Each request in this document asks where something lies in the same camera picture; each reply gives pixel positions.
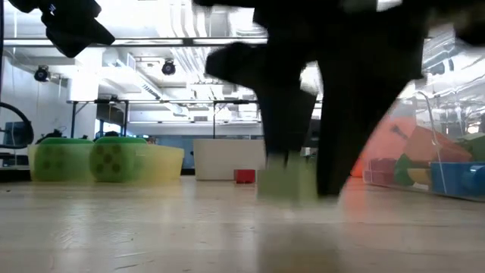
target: ceiling duct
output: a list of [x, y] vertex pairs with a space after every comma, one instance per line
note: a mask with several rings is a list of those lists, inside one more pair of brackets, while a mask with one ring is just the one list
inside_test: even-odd
[[[130, 71], [134, 76], [134, 85], [153, 96], [153, 99], [177, 99], [163, 94], [163, 92], [145, 75], [136, 70], [136, 60], [130, 53], [121, 53], [117, 49], [110, 48], [103, 52], [103, 67], [114, 67], [125, 71]], [[174, 115], [187, 116], [189, 110], [185, 107], [166, 103], [165, 106], [171, 110]]]

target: wooden floor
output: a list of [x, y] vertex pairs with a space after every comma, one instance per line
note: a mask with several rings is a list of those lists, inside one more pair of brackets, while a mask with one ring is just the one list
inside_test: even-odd
[[337, 203], [251, 186], [0, 184], [0, 272], [485, 272], [485, 205], [354, 181]]

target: blue bin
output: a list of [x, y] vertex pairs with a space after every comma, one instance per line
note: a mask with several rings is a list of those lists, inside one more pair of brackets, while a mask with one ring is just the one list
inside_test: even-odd
[[431, 163], [431, 190], [434, 193], [450, 196], [484, 196], [485, 195], [485, 162]]

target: red block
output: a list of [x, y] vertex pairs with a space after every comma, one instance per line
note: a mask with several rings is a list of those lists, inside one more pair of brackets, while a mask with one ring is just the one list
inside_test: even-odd
[[236, 184], [253, 184], [256, 180], [256, 170], [234, 170]]

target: green toy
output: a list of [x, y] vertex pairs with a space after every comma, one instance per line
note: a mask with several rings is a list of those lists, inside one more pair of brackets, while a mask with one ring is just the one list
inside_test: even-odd
[[409, 177], [408, 169], [416, 166], [406, 154], [402, 154], [394, 166], [394, 181], [404, 187], [414, 185], [415, 182]]
[[38, 181], [89, 180], [89, 151], [93, 142], [52, 137], [36, 146], [33, 179]]
[[144, 158], [144, 139], [106, 136], [97, 140], [89, 156], [89, 169], [98, 182], [127, 182], [140, 177]]
[[267, 167], [257, 172], [258, 198], [292, 203], [318, 201], [316, 192], [316, 158], [290, 154], [284, 158], [269, 158]]
[[485, 133], [470, 133], [458, 139], [458, 145], [473, 156], [473, 161], [485, 162]]

